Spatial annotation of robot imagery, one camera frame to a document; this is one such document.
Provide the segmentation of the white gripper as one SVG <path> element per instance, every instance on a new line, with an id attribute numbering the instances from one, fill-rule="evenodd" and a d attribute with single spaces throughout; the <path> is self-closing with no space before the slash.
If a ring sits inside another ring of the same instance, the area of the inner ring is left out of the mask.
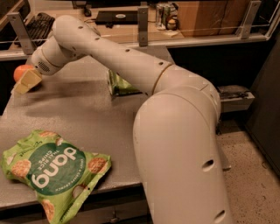
<path id="1" fill-rule="evenodd" d="M 41 46 L 32 54 L 31 63 L 38 71 L 33 68 L 16 82 L 13 91 L 17 94 L 23 95 L 36 87 L 42 81 L 41 74 L 50 76 L 56 74 L 60 70 L 60 67 L 53 65 L 47 60 Z"/>

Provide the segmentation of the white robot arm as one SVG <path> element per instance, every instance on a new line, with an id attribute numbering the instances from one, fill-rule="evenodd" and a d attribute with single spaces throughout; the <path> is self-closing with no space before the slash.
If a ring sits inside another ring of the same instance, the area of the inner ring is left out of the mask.
<path id="1" fill-rule="evenodd" d="M 136 113 L 133 143 L 154 224 L 235 224 L 215 129 L 221 100 L 205 78 L 169 61 L 102 38 L 78 18 L 57 17 L 52 36 L 31 56 L 14 89 L 23 94 L 44 75 L 90 56 L 147 95 Z"/>

